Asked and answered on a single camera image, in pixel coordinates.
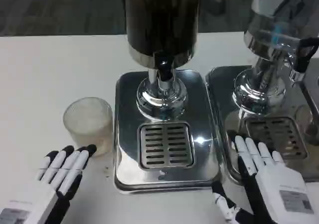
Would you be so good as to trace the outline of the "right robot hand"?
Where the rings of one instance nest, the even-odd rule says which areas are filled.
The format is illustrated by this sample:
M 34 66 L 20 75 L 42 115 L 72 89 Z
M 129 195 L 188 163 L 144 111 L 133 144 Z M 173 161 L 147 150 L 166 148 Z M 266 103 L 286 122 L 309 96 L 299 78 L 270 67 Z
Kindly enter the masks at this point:
M 270 152 L 265 143 L 235 136 L 238 169 L 252 212 L 237 206 L 221 182 L 211 188 L 214 202 L 229 224 L 317 224 L 319 214 L 312 207 L 300 172 L 287 167 L 281 154 Z

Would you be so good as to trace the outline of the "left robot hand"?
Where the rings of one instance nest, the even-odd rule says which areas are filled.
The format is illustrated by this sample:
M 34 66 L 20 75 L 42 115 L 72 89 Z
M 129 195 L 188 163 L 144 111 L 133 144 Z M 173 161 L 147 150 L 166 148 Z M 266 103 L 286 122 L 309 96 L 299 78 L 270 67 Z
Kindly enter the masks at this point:
M 0 212 L 2 224 L 62 223 L 82 180 L 82 172 L 95 154 L 94 144 L 72 145 L 49 152 L 35 178 L 23 185 Z

